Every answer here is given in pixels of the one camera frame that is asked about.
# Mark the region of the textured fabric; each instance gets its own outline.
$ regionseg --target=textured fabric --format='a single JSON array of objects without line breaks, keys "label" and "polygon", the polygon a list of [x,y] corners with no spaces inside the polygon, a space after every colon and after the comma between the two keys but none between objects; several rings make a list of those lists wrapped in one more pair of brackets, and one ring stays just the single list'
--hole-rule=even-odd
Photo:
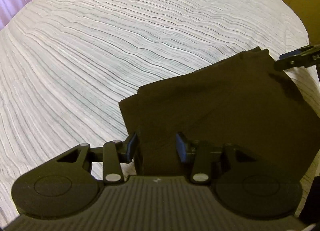
[{"label": "textured fabric", "polygon": [[[17,216],[21,174],[79,143],[124,140],[118,102],[140,86],[257,46],[278,59],[307,44],[281,0],[33,0],[0,31],[0,226]],[[320,114],[315,68],[287,74]]]}]

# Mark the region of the bed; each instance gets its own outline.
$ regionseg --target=bed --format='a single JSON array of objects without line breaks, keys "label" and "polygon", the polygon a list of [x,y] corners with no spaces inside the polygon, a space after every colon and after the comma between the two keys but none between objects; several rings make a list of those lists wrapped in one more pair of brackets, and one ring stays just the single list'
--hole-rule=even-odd
[{"label": "bed", "polygon": [[[0,226],[18,212],[13,182],[76,146],[124,140],[118,102],[145,84],[259,46],[279,55],[308,45],[281,0],[34,0],[0,31]],[[287,71],[320,115],[314,67]],[[297,214],[319,170],[301,180]],[[125,175],[133,165],[123,165]],[[92,174],[100,178],[101,165]]]}]

